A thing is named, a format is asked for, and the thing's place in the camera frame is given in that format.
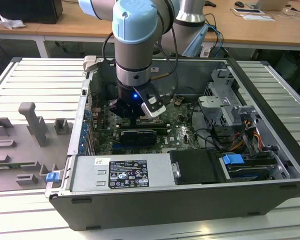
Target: computer case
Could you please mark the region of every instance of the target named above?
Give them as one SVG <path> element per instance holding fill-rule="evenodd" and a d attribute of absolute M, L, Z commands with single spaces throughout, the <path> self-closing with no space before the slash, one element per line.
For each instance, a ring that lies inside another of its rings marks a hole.
<path fill-rule="evenodd" d="M 61 0 L 0 0 L 0 15 L 11 20 L 56 24 L 62 11 Z"/>

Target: warning label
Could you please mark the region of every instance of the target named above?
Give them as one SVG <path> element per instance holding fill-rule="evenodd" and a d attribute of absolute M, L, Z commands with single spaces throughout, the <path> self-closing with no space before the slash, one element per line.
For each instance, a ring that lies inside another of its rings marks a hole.
<path fill-rule="evenodd" d="M 150 186 L 146 160 L 110 162 L 109 188 L 124 189 L 145 186 Z"/>

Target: blue latch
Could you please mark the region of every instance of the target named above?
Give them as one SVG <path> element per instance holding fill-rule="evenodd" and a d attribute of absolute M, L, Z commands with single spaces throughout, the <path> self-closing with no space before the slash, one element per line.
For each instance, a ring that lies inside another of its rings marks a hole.
<path fill-rule="evenodd" d="M 50 172 L 46 175 L 46 182 L 54 182 L 54 183 L 57 183 L 59 181 L 59 176 L 60 176 L 60 173 L 58 172 Z"/>
<path fill-rule="evenodd" d="M 244 160 L 240 154 L 226 154 L 223 158 L 225 165 L 227 164 L 244 164 Z"/>

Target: paper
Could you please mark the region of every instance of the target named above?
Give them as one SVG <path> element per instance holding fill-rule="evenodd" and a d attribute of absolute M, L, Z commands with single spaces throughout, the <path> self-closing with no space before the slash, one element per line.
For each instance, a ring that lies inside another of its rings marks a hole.
<path fill-rule="evenodd" d="M 1 15 L 0 15 L 0 19 L 1 19 L 0 24 L 10 30 L 12 30 L 12 28 L 25 27 L 23 21 L 21 21 L 21 20 L 10 20 L 10 19 L 2 17 Z"/>
<path fill-rule="evenodd" d="M 271 21 L 271 22 L 275 22 L 275 20 L 273 18 L 271 18 L 270 16 L 259 16 L 259 15 L 246 15 L 246 16 L 242 16 L 245 20 L 258 20 L 258 21 Z"/>

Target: white tissue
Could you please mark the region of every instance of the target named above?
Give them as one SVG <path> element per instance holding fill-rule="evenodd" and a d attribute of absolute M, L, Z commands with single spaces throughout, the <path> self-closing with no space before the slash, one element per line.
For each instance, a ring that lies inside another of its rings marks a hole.
<path fill-rule="evenodd" d="M 25 27 L 24 23 L 21 20 L 10 20 L 7 18 L 4 18 L 0 15 L 0 24 L 6 27 L 7 29 L 12 30 L 12 28 L 21 28 Z"/>

